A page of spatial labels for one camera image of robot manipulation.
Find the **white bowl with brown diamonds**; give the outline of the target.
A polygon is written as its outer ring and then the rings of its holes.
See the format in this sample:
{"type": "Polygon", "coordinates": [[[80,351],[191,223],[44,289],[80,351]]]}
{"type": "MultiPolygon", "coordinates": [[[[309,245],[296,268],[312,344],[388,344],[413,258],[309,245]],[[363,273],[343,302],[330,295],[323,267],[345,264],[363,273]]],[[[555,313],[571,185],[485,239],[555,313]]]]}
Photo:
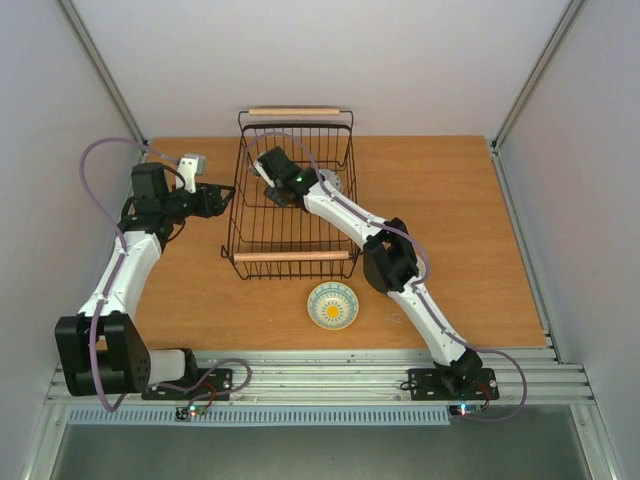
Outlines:
{"type": "Polygon", "coordinates": [[[320,174],[324,181],[327,181],[338,192],[343,193],[344,187],[340,176],[329,169],[320,169],[320,174]]]}

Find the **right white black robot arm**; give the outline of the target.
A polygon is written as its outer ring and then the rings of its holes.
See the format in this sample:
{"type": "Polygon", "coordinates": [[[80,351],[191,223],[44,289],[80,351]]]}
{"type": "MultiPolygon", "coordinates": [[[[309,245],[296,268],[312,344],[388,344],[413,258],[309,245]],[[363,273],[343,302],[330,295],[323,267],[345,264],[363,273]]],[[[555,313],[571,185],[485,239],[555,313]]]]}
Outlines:
{"type": "Polygon", "coordinates": [[[425,252],[402,220],[368,212],[343,195],[316,165],[303,169],[279,147],[259,155],[251,170],[266,182],[265,195],[274,203],[316,215],[356,243],[363,254],[365,279],[409,317],[448,397],[460,398],[475,387],[482,360],[428,292],[425,252]]]}

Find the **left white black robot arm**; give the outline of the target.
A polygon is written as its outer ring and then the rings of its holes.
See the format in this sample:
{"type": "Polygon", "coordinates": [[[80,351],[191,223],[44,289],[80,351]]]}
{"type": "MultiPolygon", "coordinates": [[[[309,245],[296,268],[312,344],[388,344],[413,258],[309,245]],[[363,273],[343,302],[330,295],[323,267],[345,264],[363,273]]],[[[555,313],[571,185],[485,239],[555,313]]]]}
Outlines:
{"type": "Polygon", "coordinates": [[[134,319],[145,284],[166,245],[189,217],[222,215],[235,189],[197,181],[199,158],[177,168],[158,162],[132,169],[132,195],[116,225],[109,263],[79,312],[60,318],[54,336],[69,393],[76,397],[142,393],[164,383],[195,395],[202,375],[186,348],[151,351],[134,319]]]}

